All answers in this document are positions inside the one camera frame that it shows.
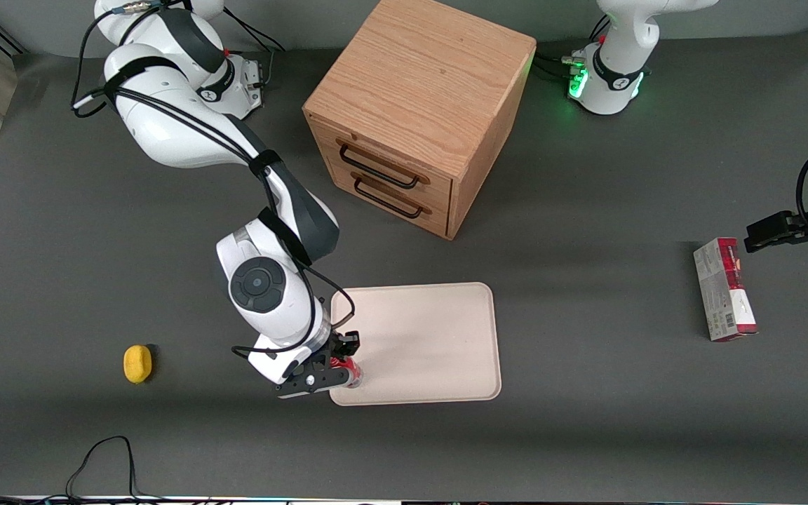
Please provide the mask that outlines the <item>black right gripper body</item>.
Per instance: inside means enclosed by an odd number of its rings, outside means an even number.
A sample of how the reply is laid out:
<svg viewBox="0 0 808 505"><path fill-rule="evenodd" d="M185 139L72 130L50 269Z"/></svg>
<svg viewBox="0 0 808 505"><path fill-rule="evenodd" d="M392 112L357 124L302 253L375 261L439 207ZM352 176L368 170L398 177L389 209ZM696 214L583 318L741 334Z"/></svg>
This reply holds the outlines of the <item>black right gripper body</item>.
<svg viewBox="0 0 808 505"><path fill-rule="evenodd" d="M305 358L285 382L276 386L276 397L304 396L341 386L341 367L332 364L332 359L337 357L337 346L339 335L329 336L318 351Z"/></svg>

